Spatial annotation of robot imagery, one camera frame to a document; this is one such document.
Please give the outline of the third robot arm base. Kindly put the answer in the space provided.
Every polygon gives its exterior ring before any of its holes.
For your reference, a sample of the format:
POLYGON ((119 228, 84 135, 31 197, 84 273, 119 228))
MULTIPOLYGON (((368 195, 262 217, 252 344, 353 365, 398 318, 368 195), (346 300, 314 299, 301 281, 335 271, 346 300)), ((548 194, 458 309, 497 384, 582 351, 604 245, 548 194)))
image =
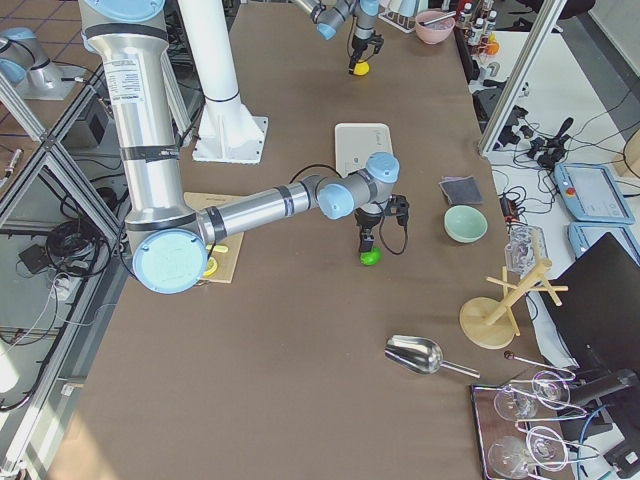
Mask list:
POLYGON ((70 81, 63 81, 72 76, 51 60, 26 27, 1 32, 1 73, 23 99, 62 101, 73 88, 70 81))

